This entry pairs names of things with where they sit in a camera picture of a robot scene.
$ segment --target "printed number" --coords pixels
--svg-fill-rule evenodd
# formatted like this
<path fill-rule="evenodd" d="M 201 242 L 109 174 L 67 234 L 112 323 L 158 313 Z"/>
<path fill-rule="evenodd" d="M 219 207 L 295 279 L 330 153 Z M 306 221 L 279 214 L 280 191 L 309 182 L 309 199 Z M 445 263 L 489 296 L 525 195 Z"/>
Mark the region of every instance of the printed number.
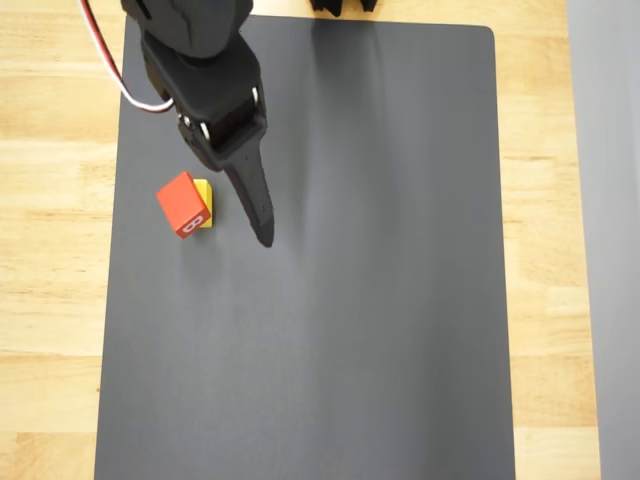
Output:
<path fill-rule="evenodd" d="M 192 232 L 198 225 L 200 225 L 202 222 L 204 222 L 204 217 L 202 215 L 198 215 L 196 218 L 194 218 L 193 220 L 191 220 L 191 223 L 189 223 L 188 225 L 186 225 L 182 231 L 184 233 L 190 233 Z"/>

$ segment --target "gray mat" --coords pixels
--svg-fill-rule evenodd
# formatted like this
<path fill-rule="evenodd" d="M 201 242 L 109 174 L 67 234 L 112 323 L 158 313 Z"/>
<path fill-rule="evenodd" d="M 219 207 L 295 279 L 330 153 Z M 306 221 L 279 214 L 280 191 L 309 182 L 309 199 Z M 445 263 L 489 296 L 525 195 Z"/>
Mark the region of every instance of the gray mat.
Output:
<path fill-rule="evenodd" d="M 567 2 L 603 480 L 640 478 L 640 2 Z"/>
<path fill-rule="evenodd" d="M 513 479 L 494 41 L 252 18 L 272 249 L 175 115 L 120 117 L 98 480 Z M 154 98 L 134 25 L 125 75 Z M 213 181 L 181 240 L 155 192 Z"/>

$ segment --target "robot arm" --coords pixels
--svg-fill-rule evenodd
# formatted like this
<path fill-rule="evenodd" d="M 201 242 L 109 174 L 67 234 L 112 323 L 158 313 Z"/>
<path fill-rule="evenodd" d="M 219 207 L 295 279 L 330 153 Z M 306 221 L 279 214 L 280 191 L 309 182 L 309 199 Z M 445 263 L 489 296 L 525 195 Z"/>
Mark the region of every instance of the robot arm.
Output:
<path fill-rule="evenodd" d="M 361 0 L 373 10 L 376 0 Z M 260 64 L 240 36 L 252 0 L 121 0 L 142 32 L 149 80 L 173 100 L 178 129 L 200 161 L 224 171 L 258 240 L 273 244 L 273 206 L 260 158 L 267 112 Z M 312 0 L 338 16 L 342 0 Z"/>

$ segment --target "white cable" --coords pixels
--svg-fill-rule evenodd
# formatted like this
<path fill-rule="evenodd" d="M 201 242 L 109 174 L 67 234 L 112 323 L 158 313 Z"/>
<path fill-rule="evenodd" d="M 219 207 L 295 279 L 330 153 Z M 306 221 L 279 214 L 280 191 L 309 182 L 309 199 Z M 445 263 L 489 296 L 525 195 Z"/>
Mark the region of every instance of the white cable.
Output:
<path fill-rule="evenodd" d="M 78 7 L 80 7 L 80 12 L 82 12 L 82 17 L 84 18 L 85 25 L 87 26 L 87 30 L 89 30 L 89 34 L 91 35 L 91 39 L 93 40 L 93 44 L 96 47 L 96 50 L 98 51 L 98 55 L 102 59 L 102 63 L 107 69 L 107 72 L 109 72 L 109 75 L 111 76 L 113 81 L 116 82 L 116 84 L 120 88 L 122 95 L 124 95 L 124 97 L 129 101 L 129 103 L 131 103 L 131 105 L 133 105 L 134 107 L 137 107 L 141 110 L 145 110 L 150 113 L 162 113 L 162 112 L 166 112 L 167 110 L 170 110 L 173 107 L 173 98 L 170 98 L 165 103 L 160 105 L 149 105 L 147 103 L 140 102 L 131 96 L 131 93 L 129 93 L 129 90 L 127 89 L 127 86 L 124 84 L 124 81 L 120 78 L 119 72 L 117 70 L 114 71 L 113 68 L 111 68 L 109 61 L 107 60 L 106 54 L 101 48 L 103 43 L 100 41 L 98 34 L 93 29 L 91 20 L 89 19 L 87 12 L 83 8 L 82 0 L 78 0 Z"/>

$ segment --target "gray wall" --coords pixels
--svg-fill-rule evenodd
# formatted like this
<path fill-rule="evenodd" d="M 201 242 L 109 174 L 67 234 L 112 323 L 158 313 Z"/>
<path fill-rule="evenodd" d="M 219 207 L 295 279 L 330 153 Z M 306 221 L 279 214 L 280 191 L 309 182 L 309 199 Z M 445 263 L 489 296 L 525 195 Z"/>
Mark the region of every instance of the gray wall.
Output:
<path fill-rule="evenodd" d="M 568 0 L 602 478 L 640 472 L 640 1 Z"/>

